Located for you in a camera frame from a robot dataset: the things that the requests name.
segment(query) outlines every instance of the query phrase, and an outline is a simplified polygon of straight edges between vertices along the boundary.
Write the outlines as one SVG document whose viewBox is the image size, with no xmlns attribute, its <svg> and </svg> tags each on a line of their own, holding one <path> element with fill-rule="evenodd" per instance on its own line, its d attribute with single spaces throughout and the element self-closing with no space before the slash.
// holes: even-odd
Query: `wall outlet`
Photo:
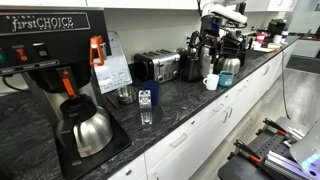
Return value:
<svg viewBox="0 0 320 180">
<path fill-rule="evenodd" d="M 184 46 L 188 46 L 190 43 L 191 34 L 185 34 L 184 35 Z"/>
</svg>

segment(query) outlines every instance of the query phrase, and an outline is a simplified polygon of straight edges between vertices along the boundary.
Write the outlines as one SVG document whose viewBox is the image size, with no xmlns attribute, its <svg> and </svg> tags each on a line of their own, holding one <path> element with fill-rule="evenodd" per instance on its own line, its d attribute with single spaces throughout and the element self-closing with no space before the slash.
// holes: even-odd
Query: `toaster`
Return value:
<svg viewBox="0 0 320 180">
<path fill-rule="evenodd" d="M 180 55 L 167 50 L 139 53 L 134 56 L 135 73 L 142 81 L 166 82 L 179 77 Z"/>
</svg>

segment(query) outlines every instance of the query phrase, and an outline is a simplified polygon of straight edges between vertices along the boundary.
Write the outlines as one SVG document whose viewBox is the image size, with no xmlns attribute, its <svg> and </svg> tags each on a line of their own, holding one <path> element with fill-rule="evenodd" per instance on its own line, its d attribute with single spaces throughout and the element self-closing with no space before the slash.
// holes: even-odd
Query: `power cord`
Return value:
<svg viewBox="0 0 320 180">
<path fill-rule="evenodd" d="M 3 82 L 3 84 L 6 85 L 8 88 L 13 89 L 13 90 L 16 90 L 16 91 L 20 91 L 20 92 L 28 92 L 28 93 L 30 92 L 30 91 L 28 91 L 28 90 L 19 89 L 19 88 L 16 88 L 16 87 L 10 85 L 10 84 L 7 82 L 7 79 L 6 79 L 6 78 L 7 78 L 6 76 L 2 76 L 2 82 Z"/>
<path fill-rule="evenodd" d="M 284 109 L 286 111 L 286 115 L 288 119 L 291 119 L 289 114 L 288 114 L 288 109 L 287 109 L 287 101 L 286 101 L 286 95 L 285 95 L 285 88 L 284 88 L 284 49 L 280 47 L 281 52 L 282 52 L 282 95 L 283 95 L 283 103 L 284 103 Z"/>
</svg>

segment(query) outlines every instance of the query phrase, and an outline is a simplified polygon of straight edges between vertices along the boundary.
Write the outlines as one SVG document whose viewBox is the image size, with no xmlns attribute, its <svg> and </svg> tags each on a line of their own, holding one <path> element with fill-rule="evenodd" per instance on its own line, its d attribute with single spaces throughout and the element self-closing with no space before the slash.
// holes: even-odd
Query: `black countertop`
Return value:
<svg viewBox="0 0 320 180">
<path fill-rule="evenodd" d="M 298 38 L 288 37 L 288 44 L 282 48 Z M 250 51 L 232 86 L 280 52 Z M 118 109 L 107 105 L 132 145 L 83 179 L 107 179 L 231 88 L 208 91 L 202 82 L 187 83 L 180 79 L 163 83 L 159 104 L 153 109 L 152 125 L 141 124 L 138 102 L 120 105 Z M 0 97 L 0 171 L 11 179 L 63 178 L 49 121 L 29 93 Z"/>
</svg>

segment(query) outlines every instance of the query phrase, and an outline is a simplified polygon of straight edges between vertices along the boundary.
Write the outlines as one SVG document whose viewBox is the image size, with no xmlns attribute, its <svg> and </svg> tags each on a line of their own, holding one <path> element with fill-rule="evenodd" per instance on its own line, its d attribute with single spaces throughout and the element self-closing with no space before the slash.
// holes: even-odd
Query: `coffee brewer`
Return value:
<svg viewBox="0 0 320 180">
<path fill-rule="evenodd" d="M 111 55 L 104 11 L 12 8 L 0 9 L 0 76 L 22 73 L 50 121 L 64 177 L 79 178 L 131 143 L 92 68 Z"/>
</svg>

